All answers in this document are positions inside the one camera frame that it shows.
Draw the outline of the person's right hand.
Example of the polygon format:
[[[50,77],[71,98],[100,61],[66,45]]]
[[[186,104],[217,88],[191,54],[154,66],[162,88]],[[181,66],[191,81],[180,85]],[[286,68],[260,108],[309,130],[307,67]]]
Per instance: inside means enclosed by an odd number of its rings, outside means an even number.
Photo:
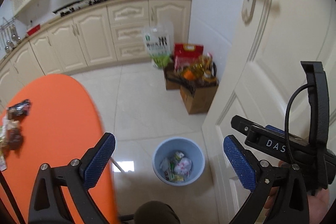
[[[279,187],[272,188],[270,191],[268,200],[264,205],[264,209],[266,210],[265,216],[267,217],[270,211],[272,210],[272,206],[276,200],[278,194]],[[321,189],[315,196],[308,195],[308,204],[309,204],[309,221],[310,223],[320,223],[323,220],[325,215],[329,209],[329,190]]]

